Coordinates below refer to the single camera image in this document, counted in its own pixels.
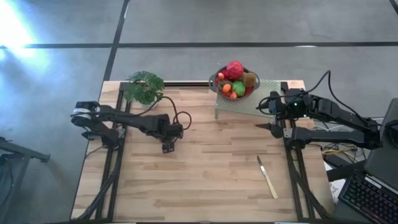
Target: floor tile line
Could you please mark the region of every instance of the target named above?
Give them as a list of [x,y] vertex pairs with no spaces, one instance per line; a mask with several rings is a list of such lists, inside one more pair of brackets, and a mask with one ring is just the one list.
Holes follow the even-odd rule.
[[391,3],[391,6],[394,8],[394,10],[396,11],[397,15],[398,15],[398,4],[396,2],[396,0],[389,0]]
[[113,63],[114,63],[114,59],[116,58],[116,52],[118,51],[118,44],[120,41],[120,37],[122,35],[124,20],[126,18],[126,13],[127,13],[127,8],[129,5],[129,2],[130,2],[130,0],[124,0],[124,2],[123,2],[122,10],[120,12],[120,17],[119,17],[118,27],[116,28],[116,32],[114,35],[113,46],[112,46],[111,52],[109,54],[108,63],[106,64],[103,81],[109,81],[109,79],[111,78]]
[[118,48],[211,48],[211,47],[394,47],[398,42],[181,42],[121,43]]

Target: black metal rod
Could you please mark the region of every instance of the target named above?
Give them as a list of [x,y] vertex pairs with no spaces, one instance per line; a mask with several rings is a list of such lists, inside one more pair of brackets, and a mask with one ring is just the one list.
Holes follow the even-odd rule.
[[69,220],[67,222],[57,222],[51,224],[100,224],[100,223],[110,223],[110,221],[107,218],[100,218],[92,220]]
[[[116,102],[116,109],[120,110],[122,107],[122,100],[123,100],[123,91],[119,90],[119,95],[118,95],[118,100]],[[116,128],[116,123],[113,123],[112,128]],[[105,159],[105,165],[104,165],[104,172],[102,175],[102,181],[101,181],[101,187],[104,186],[104,183],[106,182],[106,180],[108,179],[109,176],[109,171],[111,169],[111,163],[112,163],[112,154],[113,154],[113,148],[108,149],[107,153],[106,153],[106,159]],[[95,218],[102,218],[102,210],[104,207],[104,199],[100,199],[100,201],[98,202],[98,207],[97,207],[97,211],[95,213]]]
[[312,202],[313,206],[315,207],[315,210],[318,212],[319,216],[324,219],[331,219],[333,218],[332,215],[330,215],[325,208],[319,203],[317,198],[314,196],[314,194],[311,192],[310,188],[305,185],[303,179],[301,178],[299,172],[294,169],[292,172],[292,177],[295,179],[296,183],[300,186],[300,188],[303,190],[304,194],[310,199]]
[[201,86],[209,86],[208,81],[200,81],[200,82],[165,82],[164,86],[166,87],[178,87],[178,86],[186,86],[186,87],[201,87]]
[[94,211],[98,207],[98,203],[104,199],[106,192],[114,182],[114,175],[113,173],[108,177],[105,181],[104,185],[102,186],[101,190],[99,190],[98,194],[95,196],[94,200],[91,204],[86,208],[86,210],[81,214],[77,219],[90,219],[93,215]]
[[[296,127],[296,124],[294,121],[290,121],[290,125],[292,128]],[[296,155],[297,155],[297,162],[298,162],[298,169],[300,171],[301,178],[304,180],[304,184],[307,185],[307,187],[310,187],[310,184],[308,183],[308,177],[307,177],[307,171],[305,170],[305,164],[304,164],[304,158],[303,158],[303,153],[301,152],[302,149],[295,149]],[[313,210],[312,203],[310,199],[305,195],[305,202],[307,204],[307,209],[308,209],[308,216],[310,218],[315,218],[315,212]]]
[[26,147],[18,146],[16,144],[13,144],[11,142],[6,141],[4,138],[0,137],[0,149],[7,151],[7,152],[13,152],[13,153],[19,153],[22,155],[28,155],[30,157],[40,159],[42,162],[47,162],[49,161],[50,155],[49,154],[42,154],[40,152],[37,152],[32,149],[28,149]]
[[[130,112],[130,107],[131,103],[126,103],[126,108],[124,112]],[[118,185],[119,185],[119,177],[120,177],[120,171],[122,167],[122,158],[123,158],[123,152],[124,152],[124,143],[126,141],[126,134],[127,134],[127,126],[123,125],[124,128],[124,137],[121,139],[121,142],[119,144],[119,149],[118,149],[118,156],[116,158],[116,165],[115,165],[115,180],[112,185],[112,190],[111,190],[111,198],[109,200],[109,208],[108,208],[108,219],[113,221],[113,214],[114,214],[114,206],[116,203],[116,196],[118,194]]]
[[[23,160],[23,165],[20,169],[20,172],[17,174],[13,173],[14,176],[14,182],[11,182],[10,186],[10,196],[9,198],[6,198],[6,201],[4,201],[4,204],[2,205],[2,212],[0,212],[0,222],[7,223],[7,219],[9,218],[9,209],[13,207],[13,205],[16,203],[15,197],[17,197],[17,194],[19,193],[22,185],[22,181],[24,180],[24,176],[27,170],[27,166],[29,165],[30,162],[30,155],[27,154],[12,154],[12,157],[15,156],[15,159],[21,159]],[[13,172],[10,162],[8,162],[8,169]]]
[[[285,121],[280,121],[280,126],[282,128],[286,128]],[[290,151],[289,144],[287,144],[287,140],[285,139],[285,137],[284,137],[284,145],[285,145],[285,151],[286,151],[287,167],[289,168],[290,183],[292,184],[294,207],[295,207],[295,211],[297,214],[297,220],[300,221],[303,218],[303,209],[302,209],[301,203],[300,203],[299,188],[297,187],[297,183],[294,179],[294,174],[293,174],[293,169],[296,169],[296,168],[294,167],[292,153]]]

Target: cable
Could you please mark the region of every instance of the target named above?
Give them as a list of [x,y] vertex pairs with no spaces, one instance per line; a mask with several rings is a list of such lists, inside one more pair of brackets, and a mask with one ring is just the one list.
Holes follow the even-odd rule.
[[361,148],[362,149],[362,155],[363,155],[363,157],[365,158],[365,160],[367,159],[366,158],[366,154],[365,154],[365,151],[363,150],[363,148]]
[[334,99],[339,102],[341,105],[345,106],[346,108],[348,108],[350,111],[352,111],[364,124],[367,124],[367,122],[365,121],[365,119],[363,117],[361,117],[361,115],[359,115],[354,109],[350,108],[348,105],[346,105],[345,103],[341,102],[337,96],[335,95],[335,93],[333,92],[333,90],[331,89],[331,83],[330,83],[330,77],[331,77],[331,73],[329,70],[329,77],[328,77],[328,86],[329,86],[329,91],[331,93],[331,95],[334,97]]
[[98,148],[92,150],[91,152],[89,152],[89,153],[86,155],[85,159],[87,159],[87,157],[88,157],[90,154],[92,154],[92,153],[94,153],[94,152],[96,152],[96,151],[98,151],[98,150],[100,150],[100,149],[102,149],[102,148],[106,149],[106,145],[102,145],[101,147],[98,147]]
[[322,80],[323,80],[328,74],[330,74],[330,70],[328,70],[325,74],[323,74],[322,77],[321,77],[321,79],[318,81],[318,83],[317,83],[312,89],[310,89],[310,90],[308,90],[308,91],[303,91],[303,92],[301,92],[301,93],[297,93],[296,95],[291,95],[291,96],[286,96],[286,95],[282,95],[282,96],[267,96],[267,97],[263,98],[263,99],[259,102],[259,111],[260,111],[261,113],[263,113],[263,114],[266,114],[266,115],[278,115],[278,114],[280,114],[280,113],[270,114],[270,113],[263,112],[262,109],[261,109],[262,102],[263,102],[263,101],[266,101],[266,100],[268,100],[268,99],[274,100],[274,99],[278,99],[278,98],[293,97],[293,96],[299,96],[299,95],[304,95],[304,94],[306,94],[306,93],[310,93],[310,92],[312,92],[314,89],[316,89],[316,88],[318,87],[318,85],[322,82]]
[[322,122],[322,123],[328,123],[328,124],[339,124],[339,123],[336,123],[336,122],[331,122],[331,121],[321,121],[321,120],[318,120],[318,119],[314,119],[314,121],[319,121],[319,122]]
[[191,117],[191,115],[190,115],[188,112],[186,112],[186,111],[178,112],[177,115],[175,115],[174,118],[173,118],[173,123],[175,123],[175,119],[177,119],[177,116],[178,116],[179,114],[182,114],[182,113],[188,115],[188,117],[189,117],[189,124],[188,124],[188,126],[187,126],[186,128],[183,128],[183,130],[187,130],[187,129],[191,126],[191,124],[192,124],[192,117]]
[[323,129],[325,131],[329,131],[328,129],[326,129],[326,128],[322,127],[322,126],[319,126],[319,125],[314,125],[314,127],[321,128],[321,129]]
[[348,156],[348,157],[352,157],[352,158],[354,158],[354,160],[353,160],[353,161],[350,159],[351,163],[355,163],[355,162],[356,162],[356,156],[353,156],[353,155],[351,155],[351,154],[350,154],[350,153],[348,153],[348,152],[343,152],[343,154],[344,154],[344,155],[346,155],[346,156]]
[[338,125],[338,126],[335,126],[335,127],[331,127],[331,128],[329,128],[329,131],[331,131],[331,130],[333,130],[333,129],[336,129],[336,128],[341,128],[341,127],[343,127],[344,125]]
[[[191,124],[192,124],[192,117],[191,117],[191,115],[190,115],[188,112],[186,112],[186,111],[177,112],[177,107],[175,106],[174,101],[173,101],[170,97],[168,97],[168,96],[161,96],[161,97],[159,97],[148,109],[146,109],[145,111],[143,111],[143,112],[141,112],[141,113],[138,113],[138,114],[118,114],[118,116],[127,116],[127,117],[141,116],[141,115],[143,115],[143,114],[145,114],[145,113],[148,113],[148,112],[149,112],[161,99],[163,99],[163,98],[166,98],[166,99],[170,100],[170,102],[171,102],[172,105],[173,105],[174,114],[175,114],[175,116],[174,116],[174,118],[173,118],[173,123],[174,123],[174,124],[175,124],[175,123],[180,124],[180,121],[178,120],[178,115],[179,115],[179,114],[184,113],[184,114],[187,114],[187,115],[189,116],[190,121],[189,121],[188,127],[183,128],[184,130],[187,130],[187,129],[191,126]],[[113,113],[113,112],[78,112],[78,113],[75,113],[75,114],[71,114],[70,116],[73,117],[73,116],[77,116],[77,115],[81,115],[81,114],[94,114],[94,115],[97,115],[97,114],[114,114],[114,113]]]
[[10,185],[10,189],[8,190],[8,193],[7,193],[6,198],[0,203],[0,208],[4,205],[4,203],[6,203],[8,197],[9,197],[10,194],[11,194],[11,190],[12,190],[12,188],[13,188],[13,186],[14,186],[14,177],[12,176],[12,168],[11,168],[11,165],[10,165],[10,163],[9,163],[9,161],[8,161],[7,158],[4,158],[4,159],[6,160],[7,165],[8,165],[8,168],[9,168],[9,173],[10,173],[9,175],[10,175],[10,178],[11,178],[11,185]]
[[329,127],[326,125],[326,123],[325,123],[324,121],[322,121],[322,124],[325,125],[325,127],[326,127],[327,129],[329,129]]
[[331,95],[334,97],[334,99],[335,99],[337,102],[339,102],[341,105],[343,105],[343,106],[345,106],[346,108],[348,108],[349,110],[351,110],[351,111],[352,111],[364,124],[367,124],[366,120],[365,120],[361,115],[359,115],[354,109],[352,109],[351,107],[349,107],[349,106],[346,105],[345,103],[341,102],[341,100],[339,100],[339,99],[337,98],[337,96],[335,95],[335,93],[334,93],[333,90],[331,89],[331,82],[330,82],[331,71],[330,71],[330,70],[328,70],[325,74],[323,74],[322,77],[321,77],[321,79],[318,81],[318,83],[317,83],[312,89],[310,89],[310,90],[308,90],[308,91],[303,91],[303,92],[301,92],[301,93],[297,93],[296,95],[291,95],[291,96],[285,96],[285,95],[283,95],[283,96],[267,96],[267,97],[265,97],[265,98],[262,99],[262,100],[260,101],[260,103],[259,103],[259,111],[260,111],[261,113],[263,113],[263,114],[266,114],[266,115],[278,115],[278,114],[280,114],[280,113],[270,114],[270,113],[263,112],[262,109],[261,109],[261,104],[262,104],[262,102],[263,102],[264,100],[268,100],[268,99],[274,100],[274,99],[276,99],[276,98],[293,97],[293,96],[299,96],[299,95],[304,95],[304,94],[310,93],[310,92],[312,92],[314,89],[316,89],[316,88],[319,86],[319,84],[322,82],[322,80],[323,80],[327,75],[328,75],[328,86],[329,86],[329,91],[330,91]]

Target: keyboard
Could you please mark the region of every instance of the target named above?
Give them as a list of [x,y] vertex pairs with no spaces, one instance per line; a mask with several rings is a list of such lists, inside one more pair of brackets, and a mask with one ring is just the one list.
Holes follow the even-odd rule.
[[375,223],[398,223],[398,195],[355,170],[339,200]]

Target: orange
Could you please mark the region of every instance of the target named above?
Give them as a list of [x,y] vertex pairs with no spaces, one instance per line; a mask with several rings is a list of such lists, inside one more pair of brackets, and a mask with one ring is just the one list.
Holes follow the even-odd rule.
[[225,84],[223,86],[223,93],[229,93],[231,91],[231,89],[232,89],[231,84]]

